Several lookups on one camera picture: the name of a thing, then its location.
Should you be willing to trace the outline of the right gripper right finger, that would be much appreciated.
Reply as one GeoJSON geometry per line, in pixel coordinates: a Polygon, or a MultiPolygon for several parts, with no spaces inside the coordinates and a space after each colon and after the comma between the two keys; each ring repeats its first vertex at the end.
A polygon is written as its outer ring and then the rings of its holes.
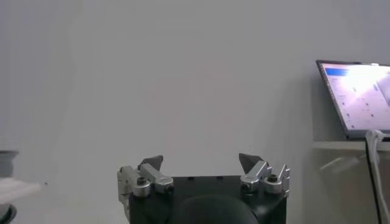
{"type": "Polygon", "coordinates": [[[289,194],[290,168],[286,164],[274,174],[272,166],[259,156],[239,153],[238,158],[244,171],[239,178],[244,192],[253,193],[262,188],[267,194],[289,194]]]}

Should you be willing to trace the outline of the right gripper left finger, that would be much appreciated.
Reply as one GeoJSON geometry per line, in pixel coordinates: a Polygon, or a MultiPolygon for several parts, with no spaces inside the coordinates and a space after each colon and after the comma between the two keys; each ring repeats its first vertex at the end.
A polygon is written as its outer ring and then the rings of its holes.
{"type": "Polygon", "coordinates": [[[150,196],[152,188],[165,194],[174,188],[173,177],[160,172],[163,155],[145,158],[136,167],[122,166],[117,171],[118,199],[124,203],[131,195],[138,198],[150,196]]]}

